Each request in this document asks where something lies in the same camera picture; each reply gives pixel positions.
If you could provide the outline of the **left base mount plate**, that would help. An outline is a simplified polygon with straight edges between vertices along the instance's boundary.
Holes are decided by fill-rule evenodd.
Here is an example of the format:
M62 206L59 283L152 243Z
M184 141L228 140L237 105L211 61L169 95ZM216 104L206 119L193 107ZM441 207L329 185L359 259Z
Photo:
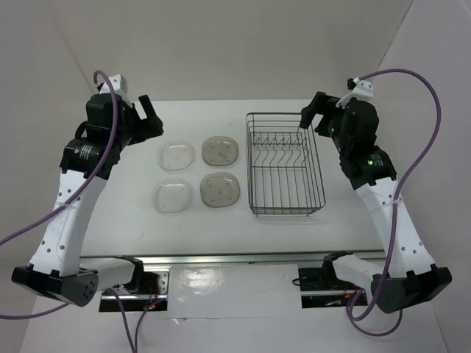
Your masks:
M139 279L136 290L128 290L123 285L113 288L127 313L165 312L168 310L169 268L148 268Z

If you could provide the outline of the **smoky plate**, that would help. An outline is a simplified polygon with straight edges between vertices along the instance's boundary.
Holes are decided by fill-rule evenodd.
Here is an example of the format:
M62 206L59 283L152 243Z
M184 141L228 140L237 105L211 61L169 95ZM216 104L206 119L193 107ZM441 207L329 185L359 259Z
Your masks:
M213 136L202 144L202 159L210 166L225 167L236 162L238 143L228 136Z
M233 206L241 193L238 179L227 172L208 174L202 179L199 190L202 202L212 208Z

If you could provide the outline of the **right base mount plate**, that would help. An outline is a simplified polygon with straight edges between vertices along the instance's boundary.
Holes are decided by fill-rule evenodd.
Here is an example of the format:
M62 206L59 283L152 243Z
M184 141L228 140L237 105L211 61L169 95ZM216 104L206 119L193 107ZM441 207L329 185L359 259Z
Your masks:
M291 283L300 289L303 309L345 307L358 291L349 282L327 280L321 268L299 268Z

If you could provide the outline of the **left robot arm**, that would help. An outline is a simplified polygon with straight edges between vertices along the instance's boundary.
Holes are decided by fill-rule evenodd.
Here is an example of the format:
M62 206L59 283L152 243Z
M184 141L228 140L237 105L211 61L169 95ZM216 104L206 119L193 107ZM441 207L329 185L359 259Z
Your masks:
M14 268L13 283L49 299L84 307L96 292L122 287L137 293L150 279L144 264L115 256L80 264L85 233L122 151L163 134L163 122L147 95L138 98L145 118L122 95L98 93L86 104L87 119L65 146L60 187L45 234L27 265Z

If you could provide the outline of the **aluminium front rail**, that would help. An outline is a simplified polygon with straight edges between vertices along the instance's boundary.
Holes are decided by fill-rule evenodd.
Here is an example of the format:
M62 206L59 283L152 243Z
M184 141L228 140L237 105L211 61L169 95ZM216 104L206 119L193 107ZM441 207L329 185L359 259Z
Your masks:
M173 254L173 255L133 255L147 268L211 267L235 265L281 265L301 266L321 265L328 252L279 252L244 254Z

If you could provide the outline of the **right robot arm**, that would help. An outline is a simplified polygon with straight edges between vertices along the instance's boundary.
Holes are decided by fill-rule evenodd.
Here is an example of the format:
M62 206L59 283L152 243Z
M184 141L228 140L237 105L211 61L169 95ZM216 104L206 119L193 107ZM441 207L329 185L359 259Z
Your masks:
M329 288L352 283L386 314L429 302L452 282L452 274L425 248L404 205L394 166L375 143L375 107L357 98L342 101L318 92L302 108L300 128L310 127L315 115L322 117L315 133L333 141L341 169L369 211L386 253L383 267L352 252L329 254L322 264L322 282Z

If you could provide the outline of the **base mount plate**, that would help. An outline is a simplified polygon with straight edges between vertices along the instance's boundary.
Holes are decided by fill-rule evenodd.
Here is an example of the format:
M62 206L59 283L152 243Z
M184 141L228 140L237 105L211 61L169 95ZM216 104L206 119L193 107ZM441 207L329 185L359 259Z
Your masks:
M321 268L299 268L291 283L300 289L303 309L345 307L358 291L349 282L327 280Z
M168 310L169 268L148 268L139 279L136 290L128 290L123 285L113 288L127 313L165 312Z

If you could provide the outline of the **clear plate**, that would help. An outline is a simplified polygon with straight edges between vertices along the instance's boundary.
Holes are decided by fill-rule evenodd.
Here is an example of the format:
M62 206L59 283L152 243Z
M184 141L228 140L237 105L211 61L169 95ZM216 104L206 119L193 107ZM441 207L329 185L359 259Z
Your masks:
M153 207L162 214L185 211L192 202L192 187L183 179L167 179L159 183L153 193Z
M194 147L186 142L165 143L159 147L157 161L164 171L182 171L194 162Z

